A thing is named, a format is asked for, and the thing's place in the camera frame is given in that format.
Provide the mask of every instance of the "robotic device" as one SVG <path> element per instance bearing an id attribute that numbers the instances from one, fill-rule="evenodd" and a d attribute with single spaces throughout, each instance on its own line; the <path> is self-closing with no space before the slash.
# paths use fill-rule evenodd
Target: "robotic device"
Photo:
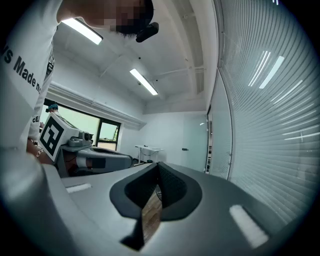
<path id="1" fill-rule="evenodd" d="M 231 182 L 182 166 L 60 178 L 25 153 L 0 159 L 0 201 L 45 254 L 272 255 L 294 230 Z M 161 223 L 144 244 L 142 208 L 157 184 Z"/>
<path id="2" fill-rule="evenodd" d="M 133 159 L 129 155 L 92 146 L 92 135 L 80 131 L 63 117 L 51 112 L 40 134 L 39 145 L 54 162 L 61 178 L 69 177 L 64 151 L 72 152 L 75 158 L 92 161 L 92 169 L 78 167 L 73 176 L 110 173 L 130 168 Z"/>

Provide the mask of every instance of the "dark hair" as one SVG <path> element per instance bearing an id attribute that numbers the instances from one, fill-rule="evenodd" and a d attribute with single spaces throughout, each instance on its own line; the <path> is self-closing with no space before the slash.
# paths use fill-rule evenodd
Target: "dark hair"
<path id="1" fill-rule="evenodd" d="M 137 35 L 148 26 L 154 17 L 154 4 L 152 0 L 144 0 L 144 6 L 140 7 L 139 19 L 128 20 L 128 25 L 116 26 L 116 32 L 125 36 Z"/>

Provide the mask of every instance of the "white t-shirt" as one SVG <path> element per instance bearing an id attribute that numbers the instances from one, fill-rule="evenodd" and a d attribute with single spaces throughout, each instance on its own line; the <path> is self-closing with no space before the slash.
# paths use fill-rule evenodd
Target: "white t-shirt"
<path id="1" fill-rule="evenodd" d="M 35 127 L 39 136 L 39 116 L 53 73 L 52 42 L 61 3 L 35 1 L 6 39 L 0 56 L 0 148 L 25 150 Z"/>

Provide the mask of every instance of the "door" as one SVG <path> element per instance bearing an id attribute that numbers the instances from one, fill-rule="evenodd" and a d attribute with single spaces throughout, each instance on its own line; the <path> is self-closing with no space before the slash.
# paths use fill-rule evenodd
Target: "door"
<path id="1" fill-rule="evenodd" d="M 181 165 L 204 172 L 208 151 L 208 123 L 203 113 L 186 113 L 183 120 Z"/>
<path id="2" fill-rule="evenodd" d="M 232 156 L 232 123 L 226 89 L 217 72 L 211 100 L 212 154 L 210 174 L 228 178 Z"/>

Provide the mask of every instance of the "ceiling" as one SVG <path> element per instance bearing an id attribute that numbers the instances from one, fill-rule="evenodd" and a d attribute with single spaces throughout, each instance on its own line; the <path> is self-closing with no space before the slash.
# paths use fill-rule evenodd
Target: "ceiling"
<path id="1" fill-rule="evenodd" d="M 196 17 L 189 0 L 154 0 L 152 22 L 159 33 L 142 43 L 104 29 L 95 29 L 103 40 L 99 45 L 68 27 L 58 26 L 54 50 L 76 63 L 90 66 L 103 80 L 107 76 L 126 87 L 142 101 L 165 100 L 169 96 L 204 90 L 203 52 Z M 156 88 L 152 96 L 130 74 L 137 69 Z"/>

